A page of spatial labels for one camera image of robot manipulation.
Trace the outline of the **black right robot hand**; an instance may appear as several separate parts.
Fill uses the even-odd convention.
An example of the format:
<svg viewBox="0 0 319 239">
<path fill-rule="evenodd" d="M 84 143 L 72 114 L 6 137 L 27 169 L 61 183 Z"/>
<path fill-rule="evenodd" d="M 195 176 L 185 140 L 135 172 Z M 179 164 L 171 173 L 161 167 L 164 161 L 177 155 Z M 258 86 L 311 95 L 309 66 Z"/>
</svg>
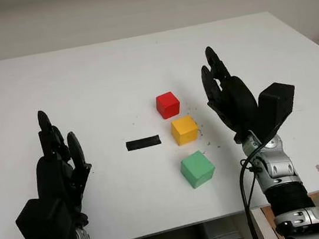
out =
<svg viewBox="0 0 319 239">
<path fill-rule="evenodd" d="M 211 47 L 206 47 L 205 55 L 210 68 L 203 66 L 201 76 L 208 106 L 235 132 L 234 141 L 241 144 L 256 125 L 257 102 L 244 82 L 228 72 Z"/>
</svg>

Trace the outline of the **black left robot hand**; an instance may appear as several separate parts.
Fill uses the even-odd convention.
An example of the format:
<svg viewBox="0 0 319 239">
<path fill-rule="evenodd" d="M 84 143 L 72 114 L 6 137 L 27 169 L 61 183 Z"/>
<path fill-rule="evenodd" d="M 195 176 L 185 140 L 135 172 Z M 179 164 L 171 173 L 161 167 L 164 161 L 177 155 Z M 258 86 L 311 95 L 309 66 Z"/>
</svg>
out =
<svg viewBox="0 0 319 239">
<path fill-rule="evenodd" d="M 67 134 L 65 142 L 47 114 L 37 113 L 43 151 L 36 166 L 38 196 L 64 201 L 74 224 L 84 227 L 88 225 L 88 216 L 81 211 L 82 198 L 92 164 L 85 161 L 81 144 L 73 132 Z"/>
</svg>

